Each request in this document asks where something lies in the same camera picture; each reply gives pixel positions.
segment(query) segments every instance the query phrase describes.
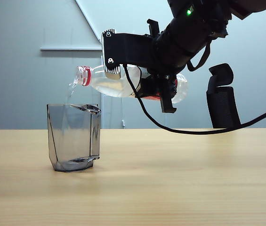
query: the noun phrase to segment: table surface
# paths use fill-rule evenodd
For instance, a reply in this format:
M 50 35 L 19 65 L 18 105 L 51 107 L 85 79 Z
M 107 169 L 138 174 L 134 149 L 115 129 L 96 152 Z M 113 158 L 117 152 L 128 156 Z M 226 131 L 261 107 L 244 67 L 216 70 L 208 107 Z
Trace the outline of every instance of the table surface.
M 103 129 L 100 155 L 54 172 L 47 130 L 0 130 L 0 226 L 266 226 L 266 129 Z

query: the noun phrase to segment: white wall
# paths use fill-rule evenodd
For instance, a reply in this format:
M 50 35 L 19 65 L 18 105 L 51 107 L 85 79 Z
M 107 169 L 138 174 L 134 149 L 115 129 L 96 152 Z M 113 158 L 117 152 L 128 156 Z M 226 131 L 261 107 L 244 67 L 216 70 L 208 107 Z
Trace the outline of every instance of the white wall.
M 171 20 L 166 0 L 80 0 L 97 34 L 106 28 L 118 32 L 149 33 L 146 20 L 158 20 L 160 29 Z M 171 127 L 211 127 L 205 92 L 208 68 L 229 63 L 234 71 L 235 98 L 242 122 L 266 111 L 266 11 L 241 21 L 234 18 L 229 36 L 215 41 L 201 69 L 183 74 L 189 80 L 187 99 L 177 112 L 165 115 L 160 103 L 146 101 L 149 112 Z M 64 102 L 67 84 L 77 65 L 96 66 L 99 52 L 40 52 L 42 46 L 98 47 L 99 42 L 74 0 L 0 0 L 0 129 L 46 128 L 46 104 Z M 104 128 L 150 128 L 136 99 L 104 97 L 92 88 L 78 89 L 73 102 L 103 102 Z M 266 120 L 257 127 L 266 127 Z

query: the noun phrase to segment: black cable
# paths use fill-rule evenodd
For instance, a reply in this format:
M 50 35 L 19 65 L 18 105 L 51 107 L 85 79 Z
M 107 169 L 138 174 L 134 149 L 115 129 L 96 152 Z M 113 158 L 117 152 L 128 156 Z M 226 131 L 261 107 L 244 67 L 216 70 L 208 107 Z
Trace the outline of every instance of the black cable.
M 158 127 L 162 128 L 162 129 L 165 129 L 169 132 L 173 132 L 173 133 L 181 133 L 181 134 L 191 134 L 191 135 L 208 135 L 208 134 L 219 134 L 219 133 L 227 133 L 227 132 L 231 132 L 231 131 L 234 131 L 234 130 L 237 130 L 237 129 L 242 129 L 242 128 L 245 128 L 245 127 L 248 127 L 248 126 L 251 126 L 255 123 L 257 123 L 258 121 L 261 121 L 263 119 L 266 118 L 266 113 L 262 114 L 261 116 L 249 121 L 249 122 L 246 122 L 246 123 L 243 123 L 241 125 L 239 125 L 238 127 L 232 127 L 232 128 L 227 128 L 227 129 L 218 129 L 218 130 L 209 130 L 209 131 L 187 131 L 187 130 L 178 130 L 178 129 L 171 129 L 169 127 L 166 127 L 166 126 L 163 126 L 161 125 L 160 123 L 158 123 L 146 110 L 139 94 L 137 93 L 137 90 L 135 89 L 134 87 L 134 84 L 132 83 L 130 77 L 129 77 L 129 72 L 128 72 L 128 69 L 127 69 L 127 65 L 123 65 L 124 67 L 124 71 L 126 73 L 126 76 L 127 76 L 127 79 L 129 81 L 129 84 L 131 85 L 133 91 L 134 91 L 134 94 L 135 96 L 137 97 L 140 105 L 141 105 L 141 108 L 144 112 L 144 114 Z

